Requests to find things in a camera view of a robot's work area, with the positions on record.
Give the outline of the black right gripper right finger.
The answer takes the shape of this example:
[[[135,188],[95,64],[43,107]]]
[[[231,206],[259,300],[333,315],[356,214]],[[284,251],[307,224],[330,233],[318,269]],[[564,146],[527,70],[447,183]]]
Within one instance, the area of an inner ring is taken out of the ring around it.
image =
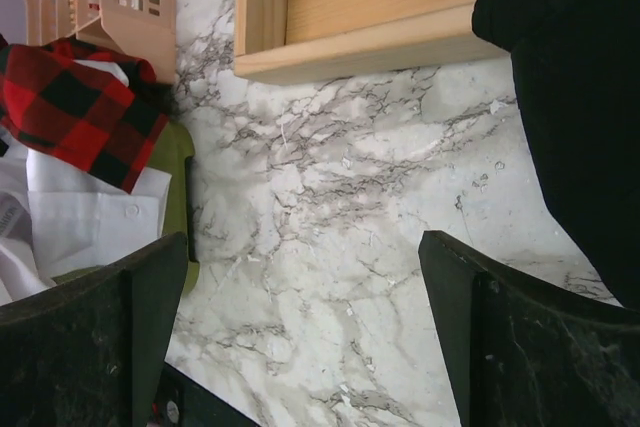
[[[426,231],[421,270],[464,426],[636,426],[639,314]]]

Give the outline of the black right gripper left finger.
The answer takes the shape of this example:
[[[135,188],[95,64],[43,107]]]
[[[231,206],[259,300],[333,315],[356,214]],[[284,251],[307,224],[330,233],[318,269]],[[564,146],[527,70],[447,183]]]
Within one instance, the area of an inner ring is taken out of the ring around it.
[[[143,426],[188,268],[176,233],[1,308],[4,426]]]

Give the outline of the white shirt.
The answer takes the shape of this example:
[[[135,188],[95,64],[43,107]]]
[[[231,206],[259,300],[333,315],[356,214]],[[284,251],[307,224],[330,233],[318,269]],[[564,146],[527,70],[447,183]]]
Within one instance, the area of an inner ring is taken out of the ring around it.
[[[1,301],[157,240],[171,177],[149,161],[167,116],[143,61],[1,53]]]

